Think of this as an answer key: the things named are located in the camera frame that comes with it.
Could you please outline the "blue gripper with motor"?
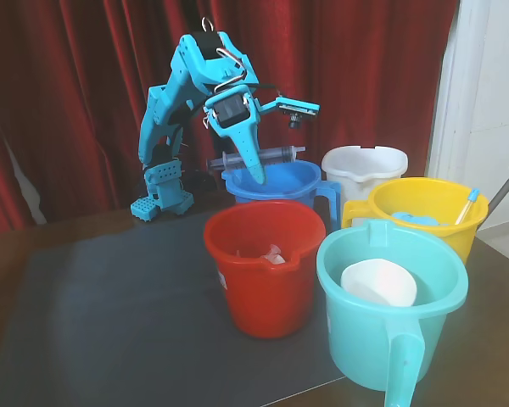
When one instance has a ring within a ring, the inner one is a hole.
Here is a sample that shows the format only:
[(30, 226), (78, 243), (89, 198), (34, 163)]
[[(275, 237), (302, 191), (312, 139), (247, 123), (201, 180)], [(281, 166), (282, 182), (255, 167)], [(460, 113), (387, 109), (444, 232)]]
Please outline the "blue gripper with motor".
[(258, 123), (255, 99), (247, 85), (233, 86), (210, 97), (203, 105), (209, 127), (219, 137), (230, 137), (249, 173), (258, 184), (266, 182), (259, 157)]

